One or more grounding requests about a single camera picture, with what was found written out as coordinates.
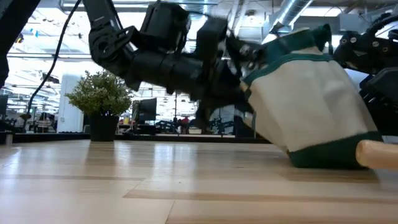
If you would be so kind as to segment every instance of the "wooden table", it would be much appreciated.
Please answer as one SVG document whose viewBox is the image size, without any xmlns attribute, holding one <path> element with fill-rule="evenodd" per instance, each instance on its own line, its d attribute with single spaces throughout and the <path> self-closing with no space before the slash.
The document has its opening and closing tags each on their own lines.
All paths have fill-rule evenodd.
<svg viewBox="0 0 398 224">
<path fill-rule="evenodd" d="M 398 223 L 398 175 L 294 169 L 264 144 L 18 144 L 0 223 Z"/>
</svg>

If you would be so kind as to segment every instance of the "cloth bag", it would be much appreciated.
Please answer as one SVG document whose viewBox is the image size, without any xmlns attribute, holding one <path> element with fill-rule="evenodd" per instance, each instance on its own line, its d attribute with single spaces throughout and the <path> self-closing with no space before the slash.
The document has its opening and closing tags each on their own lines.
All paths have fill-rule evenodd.
<svg viewBox="0 0 398 224">
<path fill-rule="evenodd" d="M 325 25 L 269 42 L 267 65 L 241 82 L 255 111 L 244 120 L 295 167 L 359 169 L 357 143 L 382 137 L 348 74 L 323 53 L 330 40 Z"/>
</svg>

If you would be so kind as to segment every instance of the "potted plant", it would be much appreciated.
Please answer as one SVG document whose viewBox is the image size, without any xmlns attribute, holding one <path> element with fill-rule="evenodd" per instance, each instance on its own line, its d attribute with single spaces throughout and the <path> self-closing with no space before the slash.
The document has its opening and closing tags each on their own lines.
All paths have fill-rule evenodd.
<svg viewBox="0 0 398 224">
<path fill-rule="evenodd" d="M 92 141 L 113 141 L 119 115 L 131 107 L 132 101 L 122 79 L 107 70 L 92 75 L 86 71 L 71 93 L 69 103 L 90 118 Z"/>
</svg>

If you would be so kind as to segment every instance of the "wooden handle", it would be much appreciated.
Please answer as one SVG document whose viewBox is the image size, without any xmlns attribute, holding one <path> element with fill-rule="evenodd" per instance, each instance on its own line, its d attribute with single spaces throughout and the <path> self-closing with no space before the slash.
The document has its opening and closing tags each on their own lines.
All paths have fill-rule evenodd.
<svg viewBox="0 0 398 224">
<path fill-rule="evenodd" d="M 398 170 L 398 145 L 362 140 L 356 146 L 356 160 L 371 169 Z"/>
</svg>

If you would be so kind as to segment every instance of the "black plant pot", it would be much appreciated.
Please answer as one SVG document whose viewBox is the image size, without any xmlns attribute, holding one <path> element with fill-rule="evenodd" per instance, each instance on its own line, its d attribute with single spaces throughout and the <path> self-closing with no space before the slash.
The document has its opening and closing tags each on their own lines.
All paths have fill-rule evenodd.
<svg viewBox="0 0 398 224">
<path fill-rule="evenodd" d="M 90 139 L 91 141 L 114 141 L 118 116 L 90 115 Z"/>
</svg>

